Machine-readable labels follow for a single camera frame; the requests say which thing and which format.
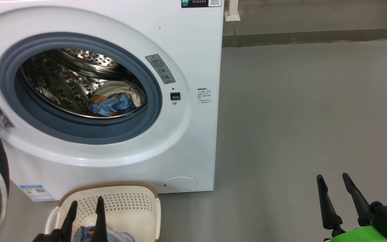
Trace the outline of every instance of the laundry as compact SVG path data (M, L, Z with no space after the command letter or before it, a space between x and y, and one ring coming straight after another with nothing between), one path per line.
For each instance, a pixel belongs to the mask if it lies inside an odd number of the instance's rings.
M89 110L98 115L111 117L131 112L146 102L146 94L126 81L108 81L93 92Z
M95 226L81 226L75 236L74 242L89 242L95 235ZM135 242L129 233L117 233L107 224L107 240L109 242Z

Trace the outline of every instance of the qr code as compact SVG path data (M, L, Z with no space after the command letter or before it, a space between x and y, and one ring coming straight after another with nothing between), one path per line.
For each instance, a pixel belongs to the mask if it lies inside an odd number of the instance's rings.
M222 0L209 0L209 7L220 7L222 6Z

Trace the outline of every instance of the white laundry basket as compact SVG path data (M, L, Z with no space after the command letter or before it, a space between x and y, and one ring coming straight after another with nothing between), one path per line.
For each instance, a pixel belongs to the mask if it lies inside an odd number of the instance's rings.
M47 219L45 233L51 233L53 229L62 226L74 200L77 200L78 207L71 241L80 226L94 226L99 196L104 199L106 223L112 229L129 233L135 242L159 241L161 204L155 189L142 183L100 184L70 191Z

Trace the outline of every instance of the label sticker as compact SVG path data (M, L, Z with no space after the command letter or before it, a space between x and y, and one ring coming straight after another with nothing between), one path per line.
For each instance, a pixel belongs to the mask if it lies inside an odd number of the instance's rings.
M53 201L55 200L42 185L20 186L20 188L34 201Z
M212 92L208 88L198 88L198 103L211 103L212 102Z
M158 54L146 56L146 60L155 68L164 84L174 83L174 77Z
M221 7L222 0L181 0L182 8Z

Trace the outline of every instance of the blue cloth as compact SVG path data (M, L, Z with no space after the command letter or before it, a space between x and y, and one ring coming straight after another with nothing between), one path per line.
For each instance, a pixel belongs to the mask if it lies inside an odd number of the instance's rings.
M106 117L130 112L136 108L134 102L124 92L110 95L103 101L89 103L89 109L92 113Z
M95 235L95 226L81 226L74 236L74 242L89 242ZM107 239L109 242L135 242L129 233L116 233L107 225Z

